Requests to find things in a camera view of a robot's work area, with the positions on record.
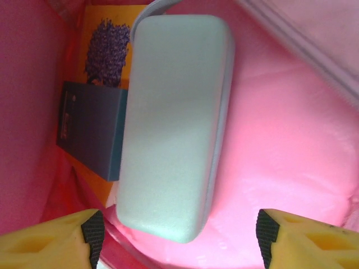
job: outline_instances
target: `dark teal box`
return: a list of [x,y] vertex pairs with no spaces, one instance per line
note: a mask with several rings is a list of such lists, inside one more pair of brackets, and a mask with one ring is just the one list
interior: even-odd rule
[[57,145],[107,181],[121,164],[127,90],[65,81]]

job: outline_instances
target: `book cover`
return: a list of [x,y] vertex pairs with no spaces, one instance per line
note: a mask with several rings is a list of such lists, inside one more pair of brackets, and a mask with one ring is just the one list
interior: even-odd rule
[[130,31],[145,5],[87,6],[76,82],[128,89]]

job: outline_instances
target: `yellow foam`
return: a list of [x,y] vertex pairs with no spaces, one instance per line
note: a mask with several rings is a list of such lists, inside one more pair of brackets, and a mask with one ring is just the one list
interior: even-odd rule
[[81,225],[98,210],[44,222],[0,236],[0,269],[91,269]]
[[359,268],[359,233],[279,210],[265,212],[280,225],[269,269]]

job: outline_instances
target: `lavender image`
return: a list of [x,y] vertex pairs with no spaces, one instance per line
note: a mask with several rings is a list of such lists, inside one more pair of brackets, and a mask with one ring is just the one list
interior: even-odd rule
[[109,19],[101,20],[89,43],[85,63],[88,83],[97,81],[105,86],[118,87],[122,68],[126,65],[129,42],[129,26],[114,25]]

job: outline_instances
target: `gray strap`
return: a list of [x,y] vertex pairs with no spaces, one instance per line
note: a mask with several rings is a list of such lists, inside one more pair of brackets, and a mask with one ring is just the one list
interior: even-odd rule
[[149,4],[136,18],[132,29],[131,29],[131,43],[135,41],[135,31],[137,29],[138,24],[149,16],[161,15],[165,13],[167,9],[174,6],[177,3],[180,3],[182,0],[155,0],[151,4]]

